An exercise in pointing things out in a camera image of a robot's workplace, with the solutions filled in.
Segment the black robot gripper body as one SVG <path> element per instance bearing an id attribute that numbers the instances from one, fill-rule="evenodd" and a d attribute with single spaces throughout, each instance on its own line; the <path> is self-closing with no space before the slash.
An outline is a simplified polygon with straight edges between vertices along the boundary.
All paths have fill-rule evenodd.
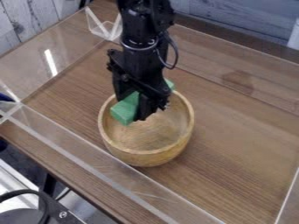
<path id="1" fill-rule="evenodd" d="M 121 40 L 122 49 L 109 49 L 107 69 L 121 70 L 130 75 L 135 91 L 149 96 L 161 96 L 159 109 L 166 109 L 171 88 L 166 84 L 165 69 L 169 56 L 169 43 L 165 39 L 151 38 L 146 42 Z"/>

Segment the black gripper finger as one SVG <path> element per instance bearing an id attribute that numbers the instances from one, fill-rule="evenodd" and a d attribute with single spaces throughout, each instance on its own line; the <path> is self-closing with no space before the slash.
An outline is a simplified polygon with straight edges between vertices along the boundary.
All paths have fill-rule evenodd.
<path id="1" fill-rule="evenodd" d="M 127 73 L 121 70 L 113 70 L 113 84 L 117 100 L 123 101 L 137 90 L 131 84 L 131 78 Z"/>
<path id="2" fill-rule="evenodd" d="M 135 121 L 145 121 L 157 112 L 162 99 L 161 96 L 149 96 L 145 93 L 138 94 Z"/>

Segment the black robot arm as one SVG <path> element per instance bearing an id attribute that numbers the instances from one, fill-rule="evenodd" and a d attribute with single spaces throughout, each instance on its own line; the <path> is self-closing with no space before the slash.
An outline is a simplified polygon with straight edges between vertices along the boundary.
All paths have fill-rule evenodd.
<path id="1" fill-rule="evenodd" d="M 173 88 L 165 69 L 175 68 L 167 62 L 169 50 L 177 47 L 169 33 L 175 12 L 170 0 L 117 0 L 117 6 L 123 20 L 123 49 L 107 51 L 117 95 L 110 113 L 129 125 L 167 107 Z"/>

